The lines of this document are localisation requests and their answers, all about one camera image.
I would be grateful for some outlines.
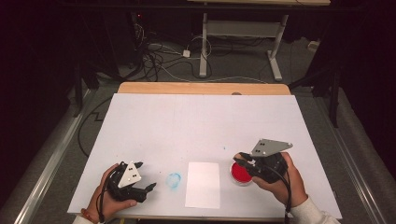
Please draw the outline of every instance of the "white sleeve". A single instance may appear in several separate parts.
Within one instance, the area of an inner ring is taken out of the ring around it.
[[[302,204],[291,208],[291,214],[293,215],[295,222],[298,224],[339,224],[340,222],[326,212],[320,211],[317,206],[312,202],[311,198]]]
[[[92,224],[88,219],[81,217],[81,216],[76,216],[76,219],[74,220],[73,224]]]

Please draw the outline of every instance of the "gray carpet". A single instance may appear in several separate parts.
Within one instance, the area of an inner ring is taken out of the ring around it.
[[[306,50],[307,43],[306,40],[302,39],[293,44],[283,43],[281,45],[277,55],[277,61],[284,77],[282,83],[288,84],[304,76],[314,56],[314,53]],[[219,80],[219,82],[257,82],[253,79],[241,78],[248,77],[263,82],[274,83],[271,69],[264,53],[264,49],[270,49],[271,44],[272,42],[270,40],[264,40],[259,46],[234,49],[230,54],[221,57],[216,56],[216,54],[225,54],[229,49],[214,48],[212,57],[209,58],[212,76],[208,80],[227,78]],[[178,52],[183,50],[178,45],[171,43],[167,43],[166,45]],[[166,61],[177,57],[169,54],[161,55]],[[191,62],[194,74],[198,74],[198,61],[183,61]],[[172,64],[174,63],[165,63],[163,67]],[[130,69],[122,65],[120,70],[123,74],[126,74]],[[192,76],[191,66],[188,63],[175,64],[167,68],[167,71],[172,76],[162,70],[158,74],[159,81],[180,81],[178,78],[201,81],[201,79]],[[144,74],[140,73],[132,79],[138,79],[143,76]],[[106,79],[106,76],[101,75],[100,77],[100,88],[89,104],[88,112],[92,111],[114,92],[117,92],[120,85],[117,82]],[[155,76],[139,79],[139,81],[150,81],[154,78]],[[339,150],[339,141],[334,136],[334,129],[329,126],[327,117],[322,113],[322,108],[318,103],[318,101],[326,102],[326,99],[323,101],[322,99],[313,98],[309,88],[296,88],[292,93],[297,96],[297,101],[302,110],[308,131],[311,134],[319,158],[329,178],[334,195],[336,195],[336,201],[343,215],[341,223],[373,223],[365,207],[366,205],[362,202],[361,195],[357,191],[356,183],[351,178],[350,172],[347,169],[347,164],[342,158]],[[109,101],[95,110],[96,112],[100,112],[99,119],[105,116],[108,104]],[[73,106],[71,106],[70,111],[64,116],[64,120],[60,122],[46,145],[36,155],[29,169],[26,171],[24,178],[15,188],[6,205],[2,208],[0,212],[0,223],[14,223],[35,182],[47,164],[53,148],[63,138],[64,130],[67,129],[68,124],[66,120],[69,120],[72,115],[71,111],[73,111]],[[386,170],[378,155],[376,155],[370,140],[367,138],[359,120],[356,119],[356,116],[350,109],[347,98],[342,92],[340,94],[338,118],[339,128],[336,131],[341,134],[349,152],[355,158],[356,165],[362,177],[368,183],[370,191],[373,193],[373,197],[377,202],[377,206],[385,219],[385,222],[379,223],[391,223],[396,218],[394,213],[396,203],[393,202],[396,199],[395,181]],[[101,121],[95,121],[94,116],[89,116],[81,128],[81,144],[87,153],[92,149],[101,124]],[[56,176],[35,213],[32,223],[71,223],[73,221],[74,216],[66,214],[66,210],[86,161],[87,158],[81,152],[75,134],[66,150]],[[161,223],[161,221],[146,221],[146,223]]]

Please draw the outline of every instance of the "hand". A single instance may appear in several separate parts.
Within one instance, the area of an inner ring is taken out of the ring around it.
[[[285,159],[286,164],[289,167],[288,172],[291,189],[291,207],[295,207],[305,202],[308,199],[308,195],[305,193],[304,181],[301,178],[301,175],[298,172],[297,168],[294,166],[289,153],[281,152],[281,155],[283,156],[283,159]],[[235,157],[243,159],[239,154],[236,154]],[[285,174],[284,177],[287,181],[289,180],[287,174]],[[286,205],[286,203],[288,202],[289,194],[285,184],[281,180],[278,180],[273,184],[268,184],[268,182],[257,176],[253,176],[252,180],[261,189],[272,192],[278,201]]]
[[[118,164],[114,164],[110,168],[108,168],[105,173],[102,176],[102,180],[100,182],[100,185],[96,188],[95,192],[93,193],[91,197],[90,204],[88,205],[87,212],[94,221],[94,223],[99,222],[99,214],[96,209],[96,203],[99,204],[99,200],[97,200],[98,196],[102,192],[102,187],[105,184],[107,175],[118,166]],[[107,191],[105,191],[104,196],[103,196],[103,215],[105,216],[105,219],[109,219],[112,217],[115,213],[117,213],[120,210],[123,210],[125,208],[129,207],[134,207],[137,205],[137,201],[135,200],[126,200],[123,202],[118,202],[111,198],[111,196],[108,194]]]

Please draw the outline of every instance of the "desk leg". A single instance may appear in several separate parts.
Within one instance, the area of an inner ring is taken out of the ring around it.
[[[204,13],[204,19],[202,22],[202,49],[201,49],[201,61],[199,66],[199,76],[206,77],[206,66],[207,66],[207,49],[206,49],[206,38],[207,38],[207,13]]]
[[[283,35],[283,32],[285,31],[286,22],[288,21],[288,17],[289,17],[289,15],[284,15],[282,17],[282,22],[279,24],[279,27],[277,28],[274,48],[273,48],[273,50],[267,51],[268,60],[270,61],[271,68],[273,70],[274,78],[276,81],[282,80],[282,75],[280,74],[279,66],[277,65],[277,62],[276,62],[276,53],[279,48],[280,42],[282,41],[282,35]]]

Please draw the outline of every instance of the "small red container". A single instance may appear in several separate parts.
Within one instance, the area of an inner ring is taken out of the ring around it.
[[[230,174],[234,182],[240,186],[246,186],[251,182],[251,176],[248,174],[248,171],[236,162],[231,166]]]

